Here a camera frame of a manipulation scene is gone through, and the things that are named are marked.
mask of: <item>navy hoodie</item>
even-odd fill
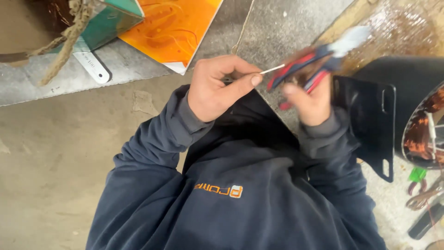
[[[188,88],[114,157],[86,249],[385,249],[343,110],[302,126],[300,149],[247,136],[215,140],[204,137],[217,128],[190,110]],[[198,143],[179,173],[178,153]]]

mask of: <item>person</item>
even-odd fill
[[[284,85],[296,138],[253,90],[259,72],[235,55],[197,62],[191,84],[114,157],[86,249],[385,249],[330,77],[310,94]]]

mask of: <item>copper winding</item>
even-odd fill
[[[428,146],[429,131],[428,118],[425,112],[435,113],[444,108],[444,87],[425,100],[423,109],[418,111],[412,119],[412,125],[405,133],[404,148],[408,149],[411,156],[432,159],[432,149]],[[437,151],[436,160],[444,163],[444,152]]]

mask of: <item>embroidered logo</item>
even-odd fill
[[[232,198],[240,198],[242,195],[242,186],[233,185],[230,188],[221,188],[218,186],[201,183],[194,186],[194,189],[203,189],[208,192],[215,192],[217,194],[229,195]]]

